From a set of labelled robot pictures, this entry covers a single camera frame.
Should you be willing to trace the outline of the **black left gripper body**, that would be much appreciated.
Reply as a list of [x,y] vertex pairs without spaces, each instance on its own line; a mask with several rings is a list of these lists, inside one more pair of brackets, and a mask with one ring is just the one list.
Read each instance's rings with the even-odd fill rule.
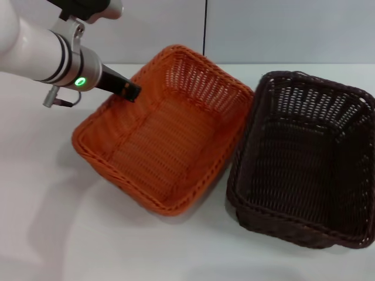
[[129,82],[125,77],[106,65],[102,65],[101,77],[98,82],[99,89],[120,95],[128,86]]

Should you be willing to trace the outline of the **orange woven basket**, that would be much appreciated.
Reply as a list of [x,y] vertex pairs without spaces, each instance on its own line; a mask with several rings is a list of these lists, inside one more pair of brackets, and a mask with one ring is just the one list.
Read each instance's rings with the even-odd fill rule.
[[160,215],[185,212],[238,144],[253,91],[193,50],[164,48],[133,77],[135,102],[110,96],[73,132],[103,178]]

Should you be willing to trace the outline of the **dark brown woven basket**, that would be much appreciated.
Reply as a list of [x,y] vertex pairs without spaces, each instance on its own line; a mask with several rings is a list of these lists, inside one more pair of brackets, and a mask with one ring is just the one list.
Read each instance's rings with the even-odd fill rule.
[[299,246],[375,242],[375,97],[299,71],[272,71],[227,182],[245,229]]

